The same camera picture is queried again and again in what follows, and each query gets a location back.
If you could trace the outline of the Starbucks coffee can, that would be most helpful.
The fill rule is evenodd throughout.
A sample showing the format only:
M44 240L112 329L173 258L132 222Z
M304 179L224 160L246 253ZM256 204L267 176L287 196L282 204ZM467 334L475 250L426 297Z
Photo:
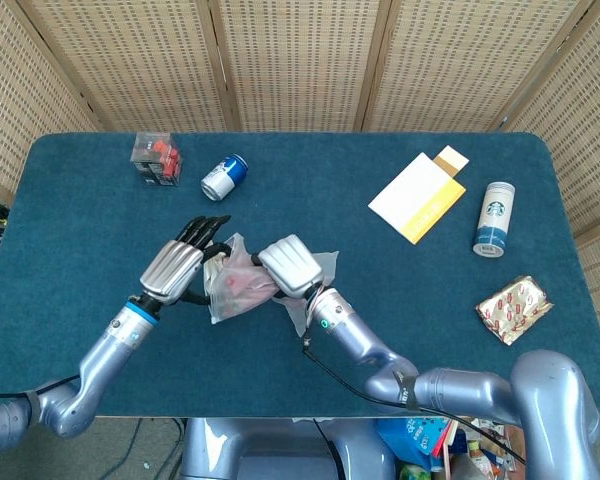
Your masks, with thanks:
M473 252L486 258L504 254L515 187L507 182L487 185L474 237Z

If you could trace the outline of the white brown card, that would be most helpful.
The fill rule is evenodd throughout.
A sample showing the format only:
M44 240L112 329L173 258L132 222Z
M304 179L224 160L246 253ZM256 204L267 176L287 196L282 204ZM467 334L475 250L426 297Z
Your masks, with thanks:
M447 145L435 156L433 162L450 177L454 177L469 163L469 159Z

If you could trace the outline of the clear plastic zip bag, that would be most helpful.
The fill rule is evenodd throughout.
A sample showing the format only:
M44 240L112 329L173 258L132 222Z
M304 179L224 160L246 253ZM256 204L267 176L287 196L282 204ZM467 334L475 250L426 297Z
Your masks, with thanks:
M303 336L311 323L306 309L311 289L327 287L335 278L336 252L313 254L289 235L256 255L246 250L244 237L233 234L228 255L218 254L204 264L204 291L210 299L211 322L240 315L280 293L283 304Z

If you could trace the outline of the blue silver soda can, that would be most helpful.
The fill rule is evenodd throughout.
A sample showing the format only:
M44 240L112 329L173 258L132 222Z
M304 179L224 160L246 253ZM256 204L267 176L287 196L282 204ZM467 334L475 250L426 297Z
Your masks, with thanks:
M226 156L201 180L203 193L212 201L223 200L244 181L248 169L249 166L242 156Z

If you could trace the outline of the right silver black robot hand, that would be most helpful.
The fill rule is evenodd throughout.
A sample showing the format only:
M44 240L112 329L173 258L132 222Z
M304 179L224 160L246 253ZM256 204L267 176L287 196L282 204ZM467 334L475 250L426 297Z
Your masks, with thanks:
M274 281L276 299L309 300L327 289L322 267L304 242L290 234L251 255L255 266L263 267Z

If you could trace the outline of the clear box with red toy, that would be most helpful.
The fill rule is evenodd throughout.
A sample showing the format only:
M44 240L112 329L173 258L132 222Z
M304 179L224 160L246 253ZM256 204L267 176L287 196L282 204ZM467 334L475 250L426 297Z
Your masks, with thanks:
M130 163L147 185L179 184L182 157L170 132L137 132Z

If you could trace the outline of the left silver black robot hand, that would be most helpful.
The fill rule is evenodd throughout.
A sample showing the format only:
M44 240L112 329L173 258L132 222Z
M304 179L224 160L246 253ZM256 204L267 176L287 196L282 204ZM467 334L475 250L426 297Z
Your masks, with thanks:
M213 257L231 255L226 243L215 243L215 234L231 219L198 216L191 219L182 230L169 240L154 257L140 278L142 294L140 304L157 311L158 305L172 305L178 301L208 306L208 294L198 294L189 289L203 265Z

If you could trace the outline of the blue snack package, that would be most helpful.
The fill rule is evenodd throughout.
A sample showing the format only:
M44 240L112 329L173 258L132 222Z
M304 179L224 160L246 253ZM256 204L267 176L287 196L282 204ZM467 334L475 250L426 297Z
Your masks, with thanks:
M443 468L442 444L453 422L444 417L380 418L376 430L394 455L426 471Z

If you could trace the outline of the gold red foil packet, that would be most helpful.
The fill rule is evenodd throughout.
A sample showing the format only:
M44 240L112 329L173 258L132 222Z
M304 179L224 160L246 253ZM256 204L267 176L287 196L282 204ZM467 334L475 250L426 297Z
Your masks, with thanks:
M478 303L475 310L485 327L511 346L553 306L535 279L526 275Z

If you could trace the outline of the blue table cloth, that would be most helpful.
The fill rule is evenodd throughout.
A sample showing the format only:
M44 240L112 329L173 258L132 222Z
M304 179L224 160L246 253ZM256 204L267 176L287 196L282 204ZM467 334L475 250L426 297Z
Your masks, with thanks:
M0 392L75 374L163 245L193 217L230 215L218 232L256 252L296 234L336 252L335 288L418 369L507 376L536 349L563 353L600 409L600 326L546 144L530 133L201 133L175 138L175 187L146 185L131 133L50 134L26 161L0 246ZM370 201L417 155L450 145L469 159L458 202L413 245ZM201 180L226 156L246 178L212 201ZM515 198L504 254L473 252L486 187ZM475 307L530 275L553 308L511 346Z

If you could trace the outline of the blue-grey robot torso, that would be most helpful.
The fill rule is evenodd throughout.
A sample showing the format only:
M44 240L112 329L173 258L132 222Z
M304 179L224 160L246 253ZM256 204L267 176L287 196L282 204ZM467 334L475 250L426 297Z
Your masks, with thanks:
M180 480L238 480L242 460L330 460L338 480L396 480L396 457L370 418L191 418Z

